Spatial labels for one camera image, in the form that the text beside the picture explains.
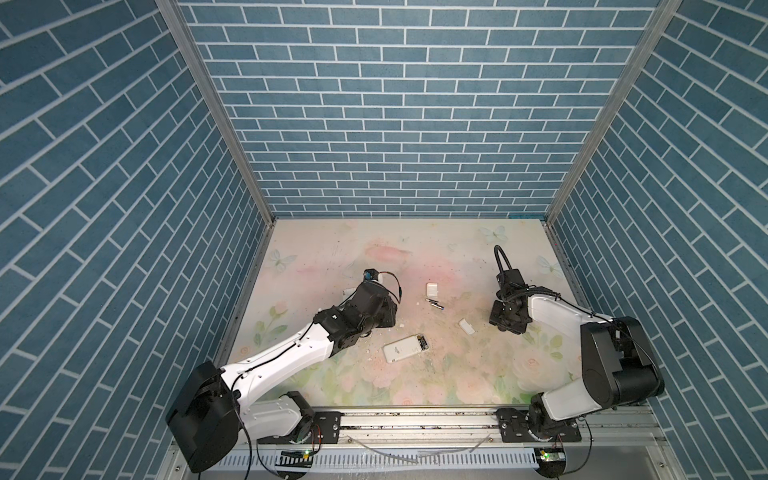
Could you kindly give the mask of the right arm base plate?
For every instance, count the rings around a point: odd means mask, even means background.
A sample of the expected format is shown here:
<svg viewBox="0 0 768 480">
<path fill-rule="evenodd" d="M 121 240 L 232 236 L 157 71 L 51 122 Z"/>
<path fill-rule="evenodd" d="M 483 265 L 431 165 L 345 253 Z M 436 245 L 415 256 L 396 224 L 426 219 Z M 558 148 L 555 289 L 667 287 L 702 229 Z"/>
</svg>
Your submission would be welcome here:
<svg viewBox="0 0 768 480">
<path fill-rule="evenodd" d="M 576 443 L 582 440 L 575 419 L 552 420 L 541 411 L 515 408 L 500 408 L 495 416 L 504 443 Z"/>
</svg>

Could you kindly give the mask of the grey white remote control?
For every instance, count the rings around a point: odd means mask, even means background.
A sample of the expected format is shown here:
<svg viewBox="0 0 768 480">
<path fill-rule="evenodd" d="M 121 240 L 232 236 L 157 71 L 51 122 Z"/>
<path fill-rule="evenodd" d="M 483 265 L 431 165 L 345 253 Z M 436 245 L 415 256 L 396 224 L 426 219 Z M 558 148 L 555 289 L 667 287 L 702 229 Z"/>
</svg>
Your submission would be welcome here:
<svg viewBox="0 0 768 480">
<path fill-rule="evenodd" d="M 412 335 L 384 345 L 382 348 L 387 363 L 395 363 L 416 356 L 429 349 L 424 335 Z"/>
</svg>

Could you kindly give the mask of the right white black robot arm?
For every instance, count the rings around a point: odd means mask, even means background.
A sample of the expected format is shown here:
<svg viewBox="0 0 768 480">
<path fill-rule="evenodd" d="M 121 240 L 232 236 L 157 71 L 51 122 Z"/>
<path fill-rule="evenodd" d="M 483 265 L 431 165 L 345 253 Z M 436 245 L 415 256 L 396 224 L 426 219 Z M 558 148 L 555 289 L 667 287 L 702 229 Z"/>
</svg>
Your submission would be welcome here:
<svg viewBox="0 0 768 480">
<path fill-rule="evenodd" d="M 532 398 L 526 423 L 533 436 L 549 440 L 580 416 L 663 393 L 661 369 L 638 320 L 588 311 L 549 288 L 527 284 L 517 269 L 502 267 L 496 279 L 491 325 L 523 335 L 539 322 L 580 342 L 581 375 Z"/>
</svg>

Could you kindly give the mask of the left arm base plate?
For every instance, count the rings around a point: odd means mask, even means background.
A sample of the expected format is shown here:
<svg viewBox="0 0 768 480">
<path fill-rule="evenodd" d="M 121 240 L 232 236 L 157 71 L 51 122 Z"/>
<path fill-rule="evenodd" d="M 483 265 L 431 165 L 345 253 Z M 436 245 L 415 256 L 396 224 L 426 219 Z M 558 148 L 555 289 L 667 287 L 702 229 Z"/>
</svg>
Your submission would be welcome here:
<svg viewBox="0 0 768 480">
<path fill-rule="evenodd" d="M 342 413 L 340 411 L 315 412 L 311 419 L 304 418 L 287 436 L 283 444 L 337 444 L 341 431 Z"/>
</svg>

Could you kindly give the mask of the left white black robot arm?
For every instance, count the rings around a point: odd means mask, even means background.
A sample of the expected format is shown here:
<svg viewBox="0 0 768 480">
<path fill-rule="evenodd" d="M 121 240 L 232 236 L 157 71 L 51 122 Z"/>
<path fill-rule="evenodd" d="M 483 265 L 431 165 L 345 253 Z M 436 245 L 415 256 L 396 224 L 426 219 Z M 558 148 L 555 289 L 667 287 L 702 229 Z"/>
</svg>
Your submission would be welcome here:
<svg viewBox="0 0 768 480">
<path fill-rule="evenodd" d="M 368 270 L 340 304 L 320 310 L 288 339 L 242 361 L 198 365 L 172 402 L 166 423 L 194 474 L 213 467 L 244 435 L 303 438 L 313 430 L 314 411 L 291 391 L 273 401 L 264 396 L 300 371 L 354 346 L 377 328 L 392 328 L 402 300 Z"/>
</svg>

